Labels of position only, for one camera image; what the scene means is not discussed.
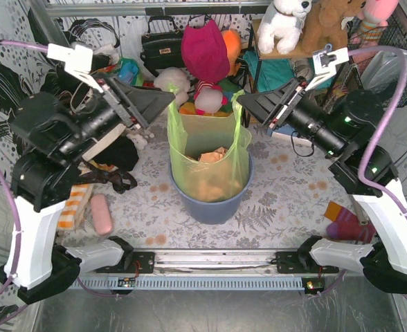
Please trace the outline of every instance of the pink toy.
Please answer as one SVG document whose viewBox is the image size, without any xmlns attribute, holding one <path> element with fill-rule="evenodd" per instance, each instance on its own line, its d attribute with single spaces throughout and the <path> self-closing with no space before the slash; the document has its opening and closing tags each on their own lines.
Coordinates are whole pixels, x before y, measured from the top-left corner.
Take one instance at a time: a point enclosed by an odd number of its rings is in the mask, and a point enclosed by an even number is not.
<svg viewBox="0 0 407 332">
<path fill-rule="evenodd" d="M 376 46 L 383 34 L 381 28 L 388 26 L 387 19 L 393 14 L 398 3 L 399 0 L 367 0 L 362 12 L 357 15 L 362 22 L 359 24 L 357 33 L 351 37 L 352 44 L 361 44 L 362 47 Z M 366 53 L 355 55 L 353 59 L 359 64 L 375 55 L 376 53 Z M 368 62 L 359 65 L 361 73 L 366 65 Z"/>
<path fill-rule="evenodd" d="M 96 233 L 100 236 L 111 233 L 113 221 L 109 212 L 107 197 L 102 194 L 94 195 L 90 200 L 90 206 Z"/>
<path fill-rule="evenodd" d="M 199 81 L 196 84 L 195 106 L 196 114 L 214 114 L 228 103 L 228 98 L 222 94 L 222 88 L 213 83 Z"/>
</svg>

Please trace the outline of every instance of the orange striped towel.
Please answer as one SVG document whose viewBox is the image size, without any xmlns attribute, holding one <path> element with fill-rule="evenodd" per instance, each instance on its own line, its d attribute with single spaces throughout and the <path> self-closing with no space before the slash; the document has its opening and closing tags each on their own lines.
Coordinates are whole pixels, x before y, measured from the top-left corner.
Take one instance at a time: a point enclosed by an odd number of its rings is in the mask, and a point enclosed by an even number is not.
<svg viewBox="0 0 407 332">
<path fill-rule="evenodd" d="M 95 164 L 92 160 L 89 162 L 95 167 L 107 171 L 111 171 L 114 168 L 114 166 Z M 90 170 L 83 164 L 79 166 L 79 169 L 81 170 L 82 174 L 90 172 Z M 65 207 L 62 210 L 57 222 L 57 230 L 75 230 L 77 227 L 79 227 L 83 219 L 85 207 L 87 206 L 91 194 L 93 193 L 93 187 L 93 183 L 86 185 L 74 185 L 71 187 L 70 197 L 66 201 Z"/>
</svg>

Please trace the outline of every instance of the pink sponge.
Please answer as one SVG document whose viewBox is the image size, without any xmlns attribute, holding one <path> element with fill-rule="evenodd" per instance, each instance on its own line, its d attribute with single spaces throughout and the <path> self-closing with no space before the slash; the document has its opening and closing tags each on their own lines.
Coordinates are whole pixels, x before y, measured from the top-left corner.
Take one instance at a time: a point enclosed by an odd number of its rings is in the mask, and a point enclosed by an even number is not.
<svg viewBox="0 0 407 332">
<path fill-rule="evenodd" d="M 100 236 L 111 233 L 113 231 L 113 221 L 109 212 L 107 197 L 102 194 L 94 195 L 90 200 L 90 206 L 96 233 Z"/>
</svg>

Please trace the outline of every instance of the green plastic bag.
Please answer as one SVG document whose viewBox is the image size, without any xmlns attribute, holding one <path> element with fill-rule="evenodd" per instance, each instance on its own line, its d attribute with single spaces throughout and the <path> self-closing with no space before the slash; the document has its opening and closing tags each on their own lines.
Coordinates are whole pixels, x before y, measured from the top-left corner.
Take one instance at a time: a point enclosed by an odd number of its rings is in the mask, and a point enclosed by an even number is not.
<svg viewBox="0 0 407 332">
<path fill-rule="evenodd" d="M 179 114 L 175 102 L 168 107 L 168 141 L 174 181 L 191 198 L 203 202 L 225 201 L 239 194 L 248 182 L 246 148 L 251 133 L 240 123 L 242 107 L 236 99 L 241 94 L 244 92 L 233 96 L 233 114 L 226 118 Z M 220 147 L 228 150 L 220 161 L 197 161 L 201 154 Z"/>
</svg>

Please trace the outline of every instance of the white clip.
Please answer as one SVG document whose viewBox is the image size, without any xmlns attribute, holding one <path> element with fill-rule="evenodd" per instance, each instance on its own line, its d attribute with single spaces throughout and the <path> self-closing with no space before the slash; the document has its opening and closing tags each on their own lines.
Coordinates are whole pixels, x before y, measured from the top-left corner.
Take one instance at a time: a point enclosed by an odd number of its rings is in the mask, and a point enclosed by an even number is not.
<svg viewBox="0 0 407 332">
<path fill-rule="evenodd" d="M 306 91 L 316 88 L 319 84 L 335 76 L 337 73 L 336 66 L 348 62 L 350 59 L 347 48 L 340 48 L 334 52 L 331 52 L 331 49 L 331 44 L 327 44 L 323 50 L 313 53 L 314 72 L 316 75 L 307 88 L 305 88 Z"/>
<path fill-rule="evenodd" d="M 89 73 L 93 63 L 93 50 L 81 44 L 73 48 L 63 47 L 56 44 L 48 45 L 48 57 L 65 63 L 64 70 L 84 82 L 93 89 L 103 93 L 102 87 L 93 79 Z"/>
<path fill-rule="evenodd" d="M 11 234 L 13 235 L 13 236 L 17 236 L 18 234 L 22 234 L 24 231 L 23 230 L 13 230 L 12 232 L 11 232 Z"/>
</svg>

